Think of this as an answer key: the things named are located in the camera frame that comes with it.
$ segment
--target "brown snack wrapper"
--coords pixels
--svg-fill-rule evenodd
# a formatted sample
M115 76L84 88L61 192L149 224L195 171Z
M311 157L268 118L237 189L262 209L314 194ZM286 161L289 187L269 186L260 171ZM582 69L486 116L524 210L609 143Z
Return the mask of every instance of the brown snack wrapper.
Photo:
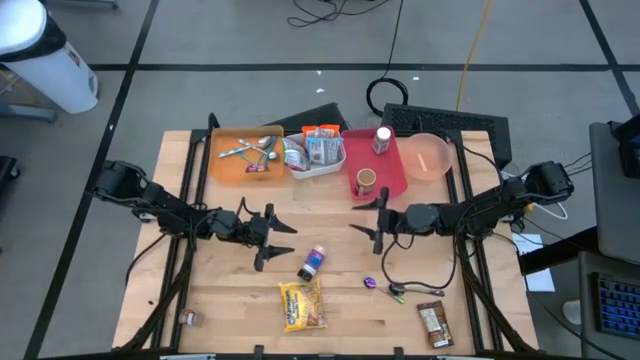
M418 304L418 312L429 333L429 343L434 349L453 345L453 336L447 323L442 301Z

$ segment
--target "wooden table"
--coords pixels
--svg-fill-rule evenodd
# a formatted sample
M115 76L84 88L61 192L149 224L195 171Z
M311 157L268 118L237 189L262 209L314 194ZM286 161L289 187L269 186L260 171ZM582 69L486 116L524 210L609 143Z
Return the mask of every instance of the wooden table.
M155 182L176 195L180 190L189 136L188 131L164 134L153 177ZM485 132L463 132L463 139L471 150L492 157ZM497 185L496 171L486 160L468 154L467 162L474 194ZM195 166L195 169L199 168L198 161ZM457 159L454 159L454 170L459 197L464 199ZM192 189L195 189L196 178L194 176ZM404 210L411 203L449 202L444 179L428 183L408 177L408 181L408 190L391 200L390 208ZM270 243L290 246L296 251L265 263L264 272L258 273L253 270L256 249L215 239L199 240L187 308L203 314L205 320L199 327L184 327L181 352L251 353L254 345L261 344L267 353L391 354L396 346L403 347L407 354L474 353L459 268L446 289L446 297L442 298L455 345L435 351L428 344L416 304L439 298L407 293L406 303L400 305L382 291L363 286L365 276L374 277L379 287L387 285L380 270L381 256L374 255L372 242L348 224L374 227L377 213L351 210L354 204L348 193L344 169L302 181L286 173L279 181L259 185L228 186L209 178L204 201L210 208L236 209L242 196L246 196L249 209L253 211L263 211L268 202L275 205L278 217L296 228L298 234L271 232ZM506 225L499 225L496 232L511 237ZM157 236L155 223L143 224L137 252ZM405 244L408 240L407 236L400 237ZM387 259L390 276L398 281L444 283L452 266L451 241L450 237L432 235L416 238L408 251L394 248ZM385 246L390 243L388 236ZM168 244L169 241L165 241L142 258L131 273L114 346L130 339L157 303ZM284 333L284 310L278 283L298 280L296 273L316 244L327 249L319 277L328 327ZM523 339L537 347L513 245L498 237L488 238L484 244L498 307ZM172 320L174 309L175 306L170 307L168 320ZM479 301L478 309L485 348L490 348L486 312ZM163 345L169 342L170 324L171 321L166 322Z

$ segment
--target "trash can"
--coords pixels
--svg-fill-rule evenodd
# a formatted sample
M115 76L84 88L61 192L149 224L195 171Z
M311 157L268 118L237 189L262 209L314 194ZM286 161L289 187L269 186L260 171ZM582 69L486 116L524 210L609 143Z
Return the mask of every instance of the trash can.
M0 63L70 114L98 103L98 78L38 0L0 0Z

